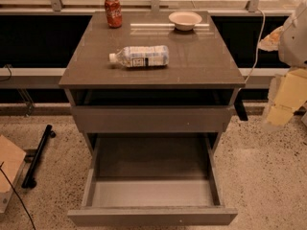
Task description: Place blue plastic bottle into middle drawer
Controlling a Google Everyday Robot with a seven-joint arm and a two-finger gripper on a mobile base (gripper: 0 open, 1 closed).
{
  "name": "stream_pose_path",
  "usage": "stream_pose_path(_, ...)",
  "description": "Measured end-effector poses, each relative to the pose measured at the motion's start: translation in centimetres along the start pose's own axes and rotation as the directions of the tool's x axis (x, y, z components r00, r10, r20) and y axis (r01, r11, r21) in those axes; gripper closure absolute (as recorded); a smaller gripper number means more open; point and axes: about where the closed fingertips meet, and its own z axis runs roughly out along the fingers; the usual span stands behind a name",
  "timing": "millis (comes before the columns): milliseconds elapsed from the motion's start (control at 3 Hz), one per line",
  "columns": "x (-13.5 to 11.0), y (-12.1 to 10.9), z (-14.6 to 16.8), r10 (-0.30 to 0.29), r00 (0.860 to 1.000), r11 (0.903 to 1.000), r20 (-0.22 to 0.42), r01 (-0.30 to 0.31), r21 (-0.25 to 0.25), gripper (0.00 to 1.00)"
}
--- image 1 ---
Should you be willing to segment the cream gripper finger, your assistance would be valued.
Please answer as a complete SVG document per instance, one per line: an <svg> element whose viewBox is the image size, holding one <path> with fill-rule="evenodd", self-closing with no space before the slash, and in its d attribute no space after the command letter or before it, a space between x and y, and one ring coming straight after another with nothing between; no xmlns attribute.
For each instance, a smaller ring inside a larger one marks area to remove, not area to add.
<svg viewBox="0 0 307 230"><path fill-rule="evenodd" d="M276 75L270 84L268 104L263 112L264 128L282 128L307 102L307 69L291 68Z"/></svg>
<svg viewBox="0 0 307 230"><path fill-rule="evenodd" d="M267 52L277 51L278 45L280 41L280 35L283 32L283 27L280 26L274 29L270 34L268 34L265 38L261 39L258 43L258 47Z"/></svg>

